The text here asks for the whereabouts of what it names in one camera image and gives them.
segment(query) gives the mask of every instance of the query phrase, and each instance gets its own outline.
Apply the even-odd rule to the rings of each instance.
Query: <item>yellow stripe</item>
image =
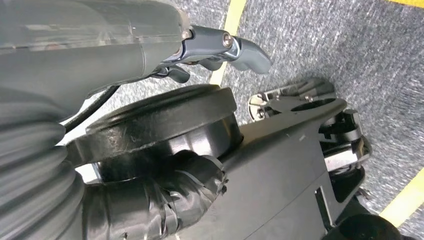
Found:
[[[399,227],[424,203],[424,168],[406,185],[380,216]]]
[[[239,29],[240,18],[242,17],[243,9],[245,8],[246,0],[230,0],[228,12],[226,14],[224,30],[229,34],[237,35]],[[210,84],[221,85],[227,62],[224,62],[220,69],[214,71],[210,77]]]
[[[415,7],[424,8],[424,0],[389,0],[398,4],[406,4]]]

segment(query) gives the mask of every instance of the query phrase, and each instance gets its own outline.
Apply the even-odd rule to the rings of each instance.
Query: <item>bolt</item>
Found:
[[[189,30],[185,30],[181,33],[182,39],[189,39],[192,37],[192,33]]]
[[[314,99],[312,98],[312,96],[309,96],[309,95],[306,95],[306,96],[305,96],[305,100],[306,100],[307,102],[309,102],[309,103],[311,103],[311,102],[313,102],[313,101],[314,101]]]
[[[222,35],[222,45],[228,49],[233,45],[233,37],[228,32]]]
[[[257,116],[258,118],[260,118],[260,119],[263,119],[263,118],[265,117],[264,110],[262,110],[262,109],[258,109],[258,110],[257,110],[257,114],[256,114],[256,116]]]

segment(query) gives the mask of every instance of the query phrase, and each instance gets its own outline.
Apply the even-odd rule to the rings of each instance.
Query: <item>gray carpet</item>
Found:
[[[227,0],[176,0],[193,24],[222,28]],[[236,117],[249,123],[248,98],[257,93],[322,77],[359,111],[374,148],[365,165],[366,206],[381,212],[424,168],[424,9],[384,0],[248,0],[238,35],[269,53],[267,75],[228,67],[222,82],[232,88]],[[188,84],[207,83],[210,72],[184,67]],[[123,105],[181,87],[170,79],[122,86],[87,123]],[[81,128],[73,137],[81,134]],[[423,206],[401,227],[424,239]]]

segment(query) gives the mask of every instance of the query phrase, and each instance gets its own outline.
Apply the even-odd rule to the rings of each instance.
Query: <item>electrical tape wrap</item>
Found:
[[[194,156],[159,177],[89,185],[84,235],[90,240],[160,240],[197,223],[226,191],[223,165]]]

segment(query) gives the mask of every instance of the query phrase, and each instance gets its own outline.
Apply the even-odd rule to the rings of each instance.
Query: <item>black cable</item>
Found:
[[[65,123],[64,127],[66,133],[69,133],[71,130],[76,128],[78,125],[87,120],[91,115],[95,113],[103,104],[106,103],[108,99],[118,90],[120,86],[111,86],[109,87],[102,95],[100,95],[91,105],[84,109],[80,114],[71,119],[69,122]]]

